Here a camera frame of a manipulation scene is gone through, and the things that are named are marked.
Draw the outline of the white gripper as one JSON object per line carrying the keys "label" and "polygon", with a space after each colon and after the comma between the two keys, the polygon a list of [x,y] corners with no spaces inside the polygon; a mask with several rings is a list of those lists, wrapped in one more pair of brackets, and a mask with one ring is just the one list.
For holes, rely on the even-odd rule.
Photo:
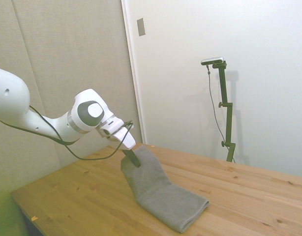
{"label": "white gripper", "polygon": [[141,166],[138,157],[132,150],[132,148],[136,145],[136,142],[127,128],[121,128],[118,132],[109,136],[107,140],[113,148],[122,149],[124,155],[129,157],[135,167],[139,168]]}

